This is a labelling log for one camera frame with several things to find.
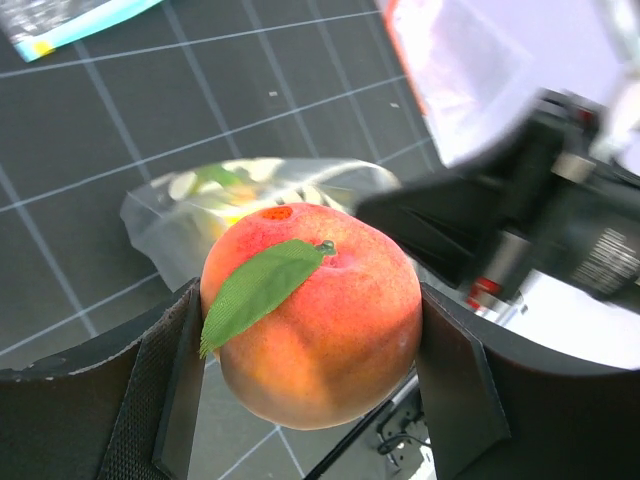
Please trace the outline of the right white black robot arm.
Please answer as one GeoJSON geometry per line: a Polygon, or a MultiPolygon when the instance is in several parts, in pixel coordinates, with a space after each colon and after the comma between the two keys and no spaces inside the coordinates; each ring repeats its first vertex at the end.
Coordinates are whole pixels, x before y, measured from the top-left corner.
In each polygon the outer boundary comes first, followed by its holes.
{"type": "Polygon", "coordinates": [[[356,215],[508,330],[635,369],[639,179],[594,156],[603,130],[601,106],[545,90],[492,145],[356,215]]]}

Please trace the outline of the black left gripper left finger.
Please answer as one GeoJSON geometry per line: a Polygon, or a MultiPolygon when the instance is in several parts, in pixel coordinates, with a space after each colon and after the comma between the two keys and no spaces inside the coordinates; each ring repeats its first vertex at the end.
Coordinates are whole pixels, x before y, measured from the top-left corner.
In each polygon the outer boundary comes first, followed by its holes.
{"type": "Polygon", "coordinates": [[[204,375],[199,287],[2,370],[2,478],[186,478],[204,375]]]}

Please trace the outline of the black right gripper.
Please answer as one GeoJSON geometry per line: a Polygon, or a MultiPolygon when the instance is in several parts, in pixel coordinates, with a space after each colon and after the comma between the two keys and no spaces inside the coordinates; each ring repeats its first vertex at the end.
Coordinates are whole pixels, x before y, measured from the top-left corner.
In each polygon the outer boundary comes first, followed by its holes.
{"type": "Polygon", "coordinates": [[[475,308],[511,301],[536,271],[635,310],[639,179],[591,156],[601,112],[544,91],[494,145],[363,201],[357,216],[475,308]]]}

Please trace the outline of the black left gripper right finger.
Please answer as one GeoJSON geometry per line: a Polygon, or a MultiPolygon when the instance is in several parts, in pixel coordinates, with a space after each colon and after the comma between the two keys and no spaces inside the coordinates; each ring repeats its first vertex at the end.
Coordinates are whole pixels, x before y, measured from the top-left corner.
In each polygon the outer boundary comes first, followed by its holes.
{"type": "Polygon", "coordinates": [[[440,479],[639,475],[639,374],[551,350],[423,285],[416,364],[440,479]]]}

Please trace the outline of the peach toy fruit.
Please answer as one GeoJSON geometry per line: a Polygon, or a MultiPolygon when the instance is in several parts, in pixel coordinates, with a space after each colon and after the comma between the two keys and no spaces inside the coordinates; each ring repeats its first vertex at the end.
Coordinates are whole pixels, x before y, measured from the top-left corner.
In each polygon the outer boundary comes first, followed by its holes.
{"type": "Polygon", "coordinates": [[[215,356],[253,414],[318,430],[364,415],[406,376],[420,343],[421,291],[411,261],[382,232],[327,206],[293,203],[244,217],[214,243],[200,280],[202,307],[240,264],[291,239],[330,241],[335,251],[215,356]]]}

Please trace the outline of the clear white-dotted zip bag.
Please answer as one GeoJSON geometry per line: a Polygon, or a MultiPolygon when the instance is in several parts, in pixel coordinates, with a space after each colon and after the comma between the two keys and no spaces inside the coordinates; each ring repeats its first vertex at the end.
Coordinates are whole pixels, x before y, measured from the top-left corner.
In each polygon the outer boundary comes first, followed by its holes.
{"type": "Polygon", "coordinates": [[[177,291],[201,274],[214,242],[248,214],[297,202],[350,213],[400,184],[386,168],[358,159],[241,158],[158,177],[126,194],[120,217],[132,246],[177,291]]]}

